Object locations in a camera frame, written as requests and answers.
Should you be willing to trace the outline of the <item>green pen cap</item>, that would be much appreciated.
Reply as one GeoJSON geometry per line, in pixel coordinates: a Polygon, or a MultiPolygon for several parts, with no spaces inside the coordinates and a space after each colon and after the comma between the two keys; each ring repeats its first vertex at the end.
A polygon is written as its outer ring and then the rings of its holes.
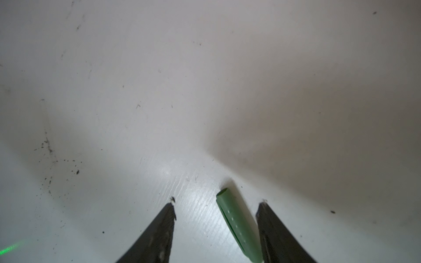
{"type": "Polygon", "coordinates": [[[242,253],[252,263],[262,263],[260,243],[231,190],[220,190],[216,195],[216,203],[242,253]]]}

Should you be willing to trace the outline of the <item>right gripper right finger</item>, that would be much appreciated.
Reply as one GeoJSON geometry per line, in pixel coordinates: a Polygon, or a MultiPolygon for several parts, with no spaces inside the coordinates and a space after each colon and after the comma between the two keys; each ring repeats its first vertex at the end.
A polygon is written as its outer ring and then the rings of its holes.
{"type": "Polygon", "coordinates": [[[266,202],[255,218],[265,263],[316,263],[266,202]]]}

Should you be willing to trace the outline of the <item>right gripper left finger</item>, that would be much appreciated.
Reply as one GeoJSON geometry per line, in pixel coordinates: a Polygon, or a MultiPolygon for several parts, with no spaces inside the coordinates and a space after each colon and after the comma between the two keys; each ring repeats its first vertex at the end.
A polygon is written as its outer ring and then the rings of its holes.
{"type": "Polygon", "coordinates": [[[118,263],[168,263],[171,255],[174,205],[166,204],[118,263]]]}

